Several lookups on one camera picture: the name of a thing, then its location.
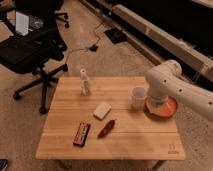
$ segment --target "chocolate bar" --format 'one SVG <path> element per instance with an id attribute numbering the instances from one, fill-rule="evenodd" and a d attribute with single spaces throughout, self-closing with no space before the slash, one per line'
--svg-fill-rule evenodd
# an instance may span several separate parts
<path id="1" fill-rule="evenodd" d="M 87 138 L 89 129 L 90 129 L 90 124 L 81 122 L 78 127 L 78 132 L 75 136 L 73 145 L 83 147 L 86 142 L 86 138 Z"/>

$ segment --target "chair seat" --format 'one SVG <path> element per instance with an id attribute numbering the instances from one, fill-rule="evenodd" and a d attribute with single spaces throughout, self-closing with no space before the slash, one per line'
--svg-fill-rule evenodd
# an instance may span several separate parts
<path id="1" fill-rule="evenodd" d="M 49 58 L 59 56 L 48 45 L 41 46 L 35 42 L 24 42 L 20 39 L 11 37 L 0 43 L 0 63 L 16 73 L 30 73 L 43 65 Z"/>

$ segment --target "office chair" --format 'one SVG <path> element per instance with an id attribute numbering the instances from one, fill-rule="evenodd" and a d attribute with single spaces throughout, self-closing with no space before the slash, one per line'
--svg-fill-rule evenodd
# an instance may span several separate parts
<path id="1" fill-rule="evenodd" d="M 45 63 L 49 59 L 60 61 L 63 59 L 63 51 L 67 46 L 60 36 L 54 17 L 54 12 L 59 7 L 58 0 L 15 0 L 17 10 L 43 19 L 43 28 L 30 32 L 26 36 L 14 35 L 0 43 L 0 63 L 8 69 L 19 73 L 38 74 L 39 79 L 19 88 L 15 91 L 13 98 L 21 99 L 20 93 L 42 83 L 42 98 L 39 112 L 48 112 L 45 102 L 47 88 L 51 83 L 57 83 L 58 79 L 53 77 L 59 71 L 68 71 L 66 64 L 46 73 Z"/>
<path id="2" fill-rule="evenodd" d="M 0 21 L 4 22 L 4 24 L 8 27 L 8 29 L 13 33 L 16 34 L 14 26 L 10 23 L 7 19 L 7 13 L 11 12 L 15 9 L 12 5 L 1 6 L 0 4 Z"/>

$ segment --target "table leg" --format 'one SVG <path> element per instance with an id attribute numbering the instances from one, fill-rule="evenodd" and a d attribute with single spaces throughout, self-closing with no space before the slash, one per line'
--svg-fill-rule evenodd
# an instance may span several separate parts
<path id="1" fill-rule="evenodd" d="M 151 171 L 157 171 L 166 161 L 158 160 L 157 163 L 151 168 Z"/>
<path id="2" fill-rule="evenodd" d="M 64 170 L 72 170 L 72 166 L 66 165 L 63 161 L 61 160 L 56 160 L 57 164 Z"/>

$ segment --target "chair wheel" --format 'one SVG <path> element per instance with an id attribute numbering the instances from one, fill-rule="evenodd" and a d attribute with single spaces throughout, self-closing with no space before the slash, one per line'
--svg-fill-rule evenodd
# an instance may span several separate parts
<path id="1" fill-rule="evenodd" d="M 68 66 L 67 66 L 67 65 L 64 65 L 63 71 L 64 71 L 64 72 L 67 72 L 67 71 L 68 71 Z"/>
<path id="2" fill-rule="evenodd" d="M 14 98 L 14 100 L 20 100 L 21 99 L 21 96 L 20 96 L 20 94 L 19 93 L 14 93 L 13 94 L 13 98 Z"/>
<path id="3" fill-rule="evenodd" d="M 48 112 L 48 110 L 45 107 L 41 107 L 39 109 L 39 112 L 40 112 L 41 115 L 44 115 L 44 114 L 46 114 Z"/>
<path id="4" fill-rule="evenodd" d="M 65 24 L 65 27 L 66 27 L 66 28 L 69 28 L 69 27 L 70 27 L 70 25 L 69 25 L 68 23 L 66 23 L 66 24 Z"/>
<path id="5" fill-rule="evenodd" d="M 67 14 L 64 15 L 64 19 L 68 19 L 68 15 Z"/>

